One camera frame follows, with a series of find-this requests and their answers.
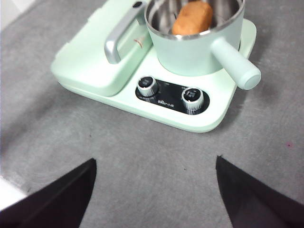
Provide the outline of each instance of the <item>black control panel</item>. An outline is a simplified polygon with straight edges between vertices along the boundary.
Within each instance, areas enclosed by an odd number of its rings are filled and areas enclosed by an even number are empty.
[[[157,84],[157,90],[156,93],[153,94],[152,96],[144,96],[142,93],[142,88],[141,86],[143,86],[143,81],[144,82],[150,82],[151,77],[143,77],[138,85],[137,88],[135,90],[135,94],[138,97],[138,99],[142,100],[142,101],[146,101],[152,104],[156,104],[165,108],[169,108],[181,113],[185,113],[185,114],[189,114],[189,115],[197,115],[200,114],[202,112],[204,112],[209,104],[210,104],[210,98],[208,96],[207,93],[205,93],[204,91],[202,91],[203,93],[203,104],[201,105],[201,107],[198,110],[192,111],[186,108],[186,105],[182,99],[182,93],[183,91],[185,91],[188,87],[186,86],[181,86],[181,85],[177,85],[177,84],[173,84],[173,83],[169,83],[169,82],[164,82],[161,80],[156,80],[156,84]],[[196,92],[193,96],[191,96],[191,98],[188,99],[188,101],[190,102],[195,102],[195,97],[197,96],[197,94],[199,94],[197,91],[194,90],[194,92]]]

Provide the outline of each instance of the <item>gray carpet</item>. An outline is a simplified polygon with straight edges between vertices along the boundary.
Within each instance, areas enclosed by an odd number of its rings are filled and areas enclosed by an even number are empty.
[[[304,203],[304,2],[248,0],[263,79],[209,133],[62,88],[49,67],[102,0],[40,0],[1,34],[1,174],[31,194],[94,157],[82,228],[229,228],[216,156]]]

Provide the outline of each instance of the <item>pot handle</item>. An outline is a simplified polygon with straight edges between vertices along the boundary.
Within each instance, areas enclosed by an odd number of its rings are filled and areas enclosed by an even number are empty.
[[[120,20],[120,22],[114,27],[112,32],[108,35],[105,44],[104,52],[110,64],[118,64],[121,61],[117,46],[120,38],[129,28],[131,23],[137,19],[140,25],[144,25],[143,12],[147,4],[144,1],[137,1],[133,4],[132,8],[126,13],[126,15]]]
[[[239,88],[249,90],[260,82],[261,71],[224,38],[212,43],[211,52]]]

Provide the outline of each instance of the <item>pot rim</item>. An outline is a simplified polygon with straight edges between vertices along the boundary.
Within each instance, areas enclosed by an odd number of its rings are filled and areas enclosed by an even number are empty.
[[[246,0],[242,0],[242,4],[240,6],[240,8],[238,9],[238,11],[232,16],[230,17],[228,20],[226,20],[223,24],[221,24],[218,27],[212,28],[210,30],[206,30],[197,34],[193,34],[193,35],[173,35],[173,34],[168,34],[168,33],[163,33],[160,32],[158,30],[156,30],[155,28],[153,28],[150,23],[147,20],[147,11],[148,11],[148,7],[151,4],[152,1],[149,2],[149,4],[146,6],[146,9],[144,10],[144,20],[146,22],[147,27],[156,35],[163,37],[163,38],[167,38],[167,39],[171,39],[171,40],[190,40],[190,39],[197,39],[200,38],[202,36],[206,36],[208,34],[214,34],[220,30],[223,30],[224,28],[228,27],[230,24],[232,24],[238,17],[239,15],[243,12],[244,8],[245,8],[245,2]]]

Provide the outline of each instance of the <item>cooking pot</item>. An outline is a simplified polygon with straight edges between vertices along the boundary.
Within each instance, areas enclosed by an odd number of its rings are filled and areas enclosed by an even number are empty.
[[[225,68],[238,87],[248,90],[261,80],[260,70],[239,52],[245,0],[205,0],[213,8],[210,29],[173,35],[181,8],[191,0],[151,0],[144,18],[159,62],[183,76],[200,76]]]

